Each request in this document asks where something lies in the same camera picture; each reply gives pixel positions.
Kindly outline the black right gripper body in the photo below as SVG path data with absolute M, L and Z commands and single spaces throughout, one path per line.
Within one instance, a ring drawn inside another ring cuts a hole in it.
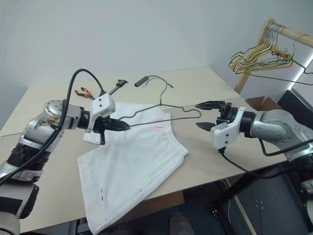
M 223 122 L 231 123 L 235 120 L 238 108 L 232 107 L 231 102 L 220 101 L 219 102 L 220 117 L 217 117 L 216 123 L 221 124 Z

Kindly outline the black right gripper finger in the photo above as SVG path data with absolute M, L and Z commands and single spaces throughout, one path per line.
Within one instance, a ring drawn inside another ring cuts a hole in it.
M 196 122 L 196 125 L 200 129 L 207 131 L 207 132 L 211 132 L 211 129 L 216 126 L 216 124 L 211 123 L 211 122 Z
M 200 110 L 221 109 L 226 103 L 224 101 L 206 101 L 195 105 Z

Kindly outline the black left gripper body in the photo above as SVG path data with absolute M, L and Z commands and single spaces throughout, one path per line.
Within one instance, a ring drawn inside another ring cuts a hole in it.
M 100 135 L 100 145 L 105 145 L 105 130 L 110 124 L 110 117 L 98 117 L 94 124 L 94 133 Z

